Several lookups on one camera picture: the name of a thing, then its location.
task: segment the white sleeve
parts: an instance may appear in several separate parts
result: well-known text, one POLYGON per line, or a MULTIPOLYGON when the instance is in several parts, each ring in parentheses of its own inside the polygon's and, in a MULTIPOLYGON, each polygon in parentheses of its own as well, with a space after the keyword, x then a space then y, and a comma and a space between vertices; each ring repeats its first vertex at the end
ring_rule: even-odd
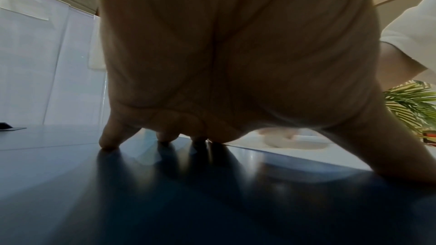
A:
POLYGON ((406 10, 383 30, 380 40, 429 69, 416 79, 436 84, 436 0, 406 10))

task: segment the blue table surface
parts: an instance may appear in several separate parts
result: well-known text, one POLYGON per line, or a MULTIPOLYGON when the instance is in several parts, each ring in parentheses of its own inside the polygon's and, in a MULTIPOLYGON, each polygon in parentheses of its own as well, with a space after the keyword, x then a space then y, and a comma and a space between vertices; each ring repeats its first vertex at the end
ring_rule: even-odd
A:
POLYGON ((0 133, 1 245, 436 244, 433 187, 152 132, 108 153, 99 133, 0 133))

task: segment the hand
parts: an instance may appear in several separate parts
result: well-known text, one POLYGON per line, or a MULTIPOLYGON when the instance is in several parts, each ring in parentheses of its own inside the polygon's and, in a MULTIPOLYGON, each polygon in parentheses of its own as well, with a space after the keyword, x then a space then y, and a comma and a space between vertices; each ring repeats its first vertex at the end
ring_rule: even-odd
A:
POLYGON ((433 158, 384 106, 370 0, 99 4, 111 106, 101 147, 142 127, 160 141, 183 133, 219 143, 307 127, 377 172, 436 182, 433 158), (410 173, 410 161, 426 172, 410 173))

